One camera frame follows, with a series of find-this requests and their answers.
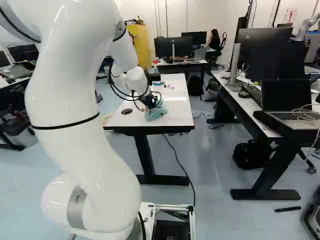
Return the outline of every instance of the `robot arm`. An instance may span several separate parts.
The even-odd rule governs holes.
[[[318,20],[320,19],[320,13],[317,13],[316,15],[313,16],[312,19],[306,19],[302,23],[302,27],[300,27],[298,34],[296,38],[293,38],[292,40],[296,42],[301,42],[305,40],[305,35],[306,32],[313,26],[315,25]],[[318,32],[320,32],[320,21],[318,22]]]
[[[41,40],[25,105],[43,149],[63,171],[44,190],[44,215],[79,236],[125,240],[140,209],[140,184],[105,136],[95,81],[108,48],[123,84],[141,93],[147,80],[114,1],[1,0],[1,7],[4,2],[12,11],[6,28],[1,22],[1,43],[13,44],[1,33],[31,36],[20,23]]]

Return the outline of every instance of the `computer mouse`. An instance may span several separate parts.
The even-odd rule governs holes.
[[[241,92],[238,92],[238,96],[242,99],[247,99],[247,98],[250,98],[250,95],[249,93],[246,93],[244,91],[241,91]]]

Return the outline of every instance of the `yellow cabinet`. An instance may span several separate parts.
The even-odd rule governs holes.
[[[149,50],[149,37],[147,26],[131,24],[126,26],[127,30],[134,36],[134,48],[139,58],[139,66],[143,69],[151,68],[151,57]]]

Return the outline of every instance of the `black pen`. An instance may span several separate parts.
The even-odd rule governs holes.
[[[282,213],[282,212],[290,212],[290,211],[296,211],[301,210],[300,206],[293,206],[293,207],[286,207],[286,208],[279,208],[274,210],[276,213]]]

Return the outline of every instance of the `laptop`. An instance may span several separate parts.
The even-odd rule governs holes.
[[[200,48],[194,51],[193,61],[200,61],[206,59],[207,48]]]
[[[311,86],[308,79],[262,79],[262,111],[292,128],[293,130],[313,130],[320,126],[320,115],[301,111],[312,116],[315,124],[302,122],[292,114],[292,110],[311,104]],[[312,105],[304,107],[312,111]]]
[[[28,69],[25,69],[22,66],[18,66],[18,65],[13,64],[10,67],[0,68],[0,74],[9,78],[9,79],[16,80],[16,79],[28,77],[32,74],[32,72],[29,71]]]

